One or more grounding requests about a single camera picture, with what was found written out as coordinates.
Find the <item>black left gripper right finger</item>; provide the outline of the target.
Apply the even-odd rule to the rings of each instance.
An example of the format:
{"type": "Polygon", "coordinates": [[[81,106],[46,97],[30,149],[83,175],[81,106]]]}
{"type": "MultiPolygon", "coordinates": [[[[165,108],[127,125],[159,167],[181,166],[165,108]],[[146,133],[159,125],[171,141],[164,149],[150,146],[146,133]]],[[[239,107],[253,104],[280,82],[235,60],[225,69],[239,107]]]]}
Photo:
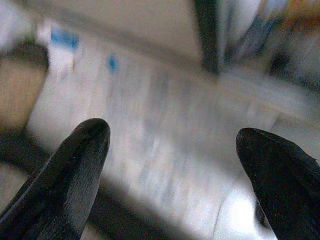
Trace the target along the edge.
{"type": "Polygon", "coordinates": [[[320,166],[297,144],[257,128],[242,128],[236,152],[279,240],[320,238],[320,166]]]}

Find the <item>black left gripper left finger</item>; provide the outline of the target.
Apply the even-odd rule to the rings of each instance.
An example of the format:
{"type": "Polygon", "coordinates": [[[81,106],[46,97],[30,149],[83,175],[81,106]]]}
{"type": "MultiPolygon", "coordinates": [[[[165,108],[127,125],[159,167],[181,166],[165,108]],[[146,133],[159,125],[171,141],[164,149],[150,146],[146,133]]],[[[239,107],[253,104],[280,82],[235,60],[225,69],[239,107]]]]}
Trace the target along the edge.
{"type": "Polygon", "coordinates": [[[104,119],[81,122],[4,208],[1,239],[80,239],[96,199],[110,136],[104,119]]]}

